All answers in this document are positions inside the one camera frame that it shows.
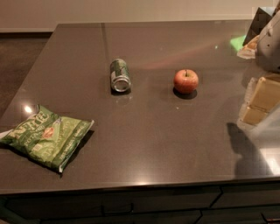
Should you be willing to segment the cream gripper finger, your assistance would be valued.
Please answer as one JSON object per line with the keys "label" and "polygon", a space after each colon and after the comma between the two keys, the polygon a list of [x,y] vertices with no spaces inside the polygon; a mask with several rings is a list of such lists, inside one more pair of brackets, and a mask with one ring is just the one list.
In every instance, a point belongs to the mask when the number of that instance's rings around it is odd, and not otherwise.
{"label": "cream gripper finger", "polygon": [[249,125],[257,125],[280,102],[280,75],[267,73],[248,83],[239,118]]}
{"label": "cream gripper finger", "polygon": [[237,56],[245,60],[254,59],[256,57],[258,39],[259,36],[252,38],[241,50],[238,51]]}

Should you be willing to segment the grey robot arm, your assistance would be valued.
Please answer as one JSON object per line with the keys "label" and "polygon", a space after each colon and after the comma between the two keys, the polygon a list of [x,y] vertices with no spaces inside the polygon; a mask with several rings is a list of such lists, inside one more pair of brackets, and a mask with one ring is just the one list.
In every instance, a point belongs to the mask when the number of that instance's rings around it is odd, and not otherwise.
{"label": "grey robot arm", "polygon": [[255,60],[263,70],[260,78],[248,83],[239,117],[242,122],[257,125],[280,102],[280,11],[237,53],[246,60]]}

